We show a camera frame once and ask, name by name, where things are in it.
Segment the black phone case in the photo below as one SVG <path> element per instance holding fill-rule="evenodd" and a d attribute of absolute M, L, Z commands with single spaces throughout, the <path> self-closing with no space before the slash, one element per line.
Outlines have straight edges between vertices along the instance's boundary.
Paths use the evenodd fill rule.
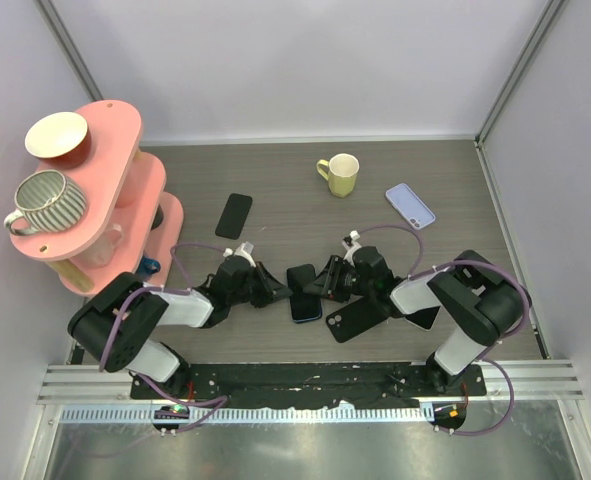
<path fill-rule="evenodd" d="M 316 270 L 312 264 L 302 264 L 286 270 L 287 286 L 292 291 L 292 299 L 305 295 L 304 288 L 316 279 Z"/>

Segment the blue-edged smartphone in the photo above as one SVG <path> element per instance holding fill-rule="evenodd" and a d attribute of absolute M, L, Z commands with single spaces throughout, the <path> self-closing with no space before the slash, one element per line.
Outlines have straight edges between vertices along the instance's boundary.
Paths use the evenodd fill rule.
<path fill-rule="evenodd" d="M 291 318 L 294 323 L 307 323 L 322 317 L 322 303 L 319 297 L 308 294 L 293 294 L 290 299 Z"/>

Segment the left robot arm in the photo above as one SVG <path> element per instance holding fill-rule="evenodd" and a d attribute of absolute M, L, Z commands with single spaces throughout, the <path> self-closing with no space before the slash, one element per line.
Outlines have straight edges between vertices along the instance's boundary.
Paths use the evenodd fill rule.
<path fill-rule="evenodd" d="M 73 315 L 67 330 L 103 370 L 127 370 L 156 395 L 175 399 L 188 393 L 190 367 L 171 347 L 151 339 L 157 327 L 211 328 L 236 305 L 263 308 L 291 295 L 262 263 L 233 254 L 190 290 L 166 290 L 122 273 Z"/>

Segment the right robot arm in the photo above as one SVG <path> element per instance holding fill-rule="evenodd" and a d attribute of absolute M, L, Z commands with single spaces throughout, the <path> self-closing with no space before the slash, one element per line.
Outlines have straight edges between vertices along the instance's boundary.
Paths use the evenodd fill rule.
<path fill-rule="evenodd" d="M 343 303 L 326 323 L 345 343 L 395 318 L 428 331 L 440 311 L 455 330 L 420 368 L 421 387 L 447 395 L 458 388 L 466 369 L 529 313 L 526 290 L 473 250 L 453 262 L 402 278 L 393 274 L 374 246 L 348 248 L 333 255 L 322 272 L 303 285 L 306 294 Z"/>

